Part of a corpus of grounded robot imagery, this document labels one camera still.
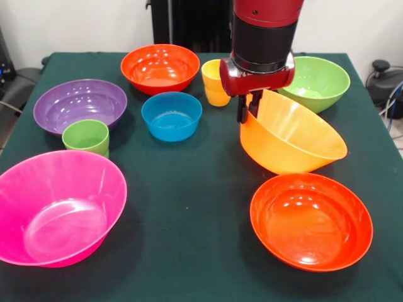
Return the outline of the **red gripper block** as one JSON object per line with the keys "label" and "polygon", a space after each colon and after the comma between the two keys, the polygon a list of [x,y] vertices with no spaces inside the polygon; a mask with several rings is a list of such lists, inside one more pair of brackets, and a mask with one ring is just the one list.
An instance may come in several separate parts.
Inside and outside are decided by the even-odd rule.
{"label": "red gripper block", "polygon": [[258,116],[259,102],[262,89],[276,90],[289,86],[295,75],[295,58],[287,57],[284,68],[266,74],[251,74],[239,69],[232,58],[220,60],[220,78],[224,91],[228,96],[238,96],[237,122],[245,123],[248,107],[246,94],[252,94],[249,111],[254,117]]}

